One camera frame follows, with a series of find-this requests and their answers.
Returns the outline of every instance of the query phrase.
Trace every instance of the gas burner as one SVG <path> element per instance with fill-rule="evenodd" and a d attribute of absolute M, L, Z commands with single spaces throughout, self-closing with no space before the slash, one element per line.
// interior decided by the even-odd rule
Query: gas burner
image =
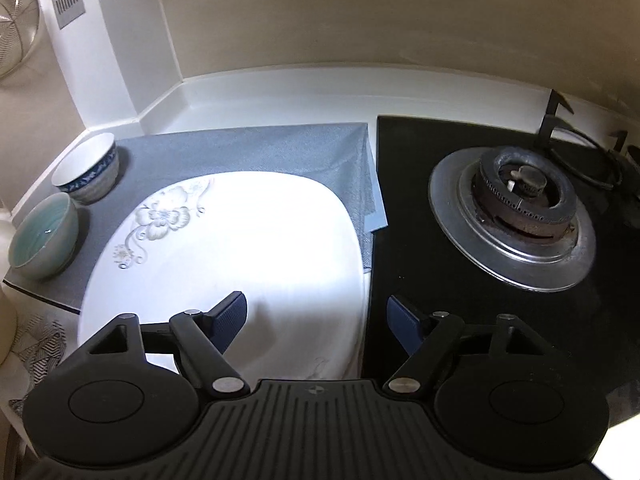
<path fill-rule="evenodd" d="M 595 257 L 595 233 L 567 177 L 521 148 L 451 153 L 431 173 L 431 209 L 473 263 L 537 292 L 579 283 Z"/>

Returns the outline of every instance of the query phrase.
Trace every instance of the silver burner plate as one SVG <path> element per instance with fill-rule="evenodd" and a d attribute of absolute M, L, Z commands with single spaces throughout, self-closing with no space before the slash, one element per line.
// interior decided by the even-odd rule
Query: silver burner plate
<path fill-rule="evenodd" d="M 476 211 L 471 178 L 488 148 L 451 153 L 429 180 L 431 209 L 442 230 L 473 263 L 511 285 L 536 292 L 556 292 L 579 283 L 595 258 L 596 237 L 580 200 L 571 228 L 552 244 L 527 242 L 484 220 Z"/>

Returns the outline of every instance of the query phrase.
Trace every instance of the white bowl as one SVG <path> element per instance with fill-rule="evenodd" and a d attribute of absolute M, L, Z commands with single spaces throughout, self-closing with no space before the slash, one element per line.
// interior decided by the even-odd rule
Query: white bowl
<path fill-rule="evenodd" d="M 103 133 L 76 146 L 51 175 L 51 183 L 82 204 L 105 196 L 118 176 L 113 134 Z"/>
<path fill-rule="evenodd" d="M 78 239 L 78 212 L 66 193 L 40 202 L 24 218 L 9 245 L 9 263 L 23 276 L 40 280 L 61 270 Z"/>

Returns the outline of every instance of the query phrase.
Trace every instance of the black glass cooktop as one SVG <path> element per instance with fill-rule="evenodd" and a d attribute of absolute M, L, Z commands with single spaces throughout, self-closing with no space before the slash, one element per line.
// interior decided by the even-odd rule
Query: black glass cooktop
<path fill-rule="evenodd" d="M 382 382 L 406 359 L 385 322 L 386 300 L 395 294 L 424 312 L 446 310 L 473 324 L 516 314 L 604 393 L 640 384 L 640 230 L 624 221 L 618 194 L 569 176 L 594 225 L 596 259 L 582 282 L 553 293 L 527 292 L 479 269 L 431 212 L 429 177 L 446 155 L 474 146 L 533 149 L 534 140 L 531 134 L 474 124 L 378 119 L 378 179 L 388 227 L 374 237 L 363 377 Z M 606 179 L 610 170 L 596 150 L 561 141 L 554 147 L 585 173 Z M 630 410 L 640 412 L 636 400 L 626 397 L 624 418 Z"/>

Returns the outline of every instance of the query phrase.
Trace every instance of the plate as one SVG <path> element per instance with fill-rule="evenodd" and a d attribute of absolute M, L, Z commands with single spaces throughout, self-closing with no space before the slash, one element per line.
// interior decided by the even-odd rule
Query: plate
<path fill-rule="evenodd" d="M 201 176 L 143 201 L 94 267 L 79 343 L 123 312 L 166 322 L 234 290 L 248 316 L 224 355 L 251 386 L 346 378 L 366 318 L 358 239 L 334 193 L 283 173 Z M 147 358 L 175 370 L 171 356 Z"/>

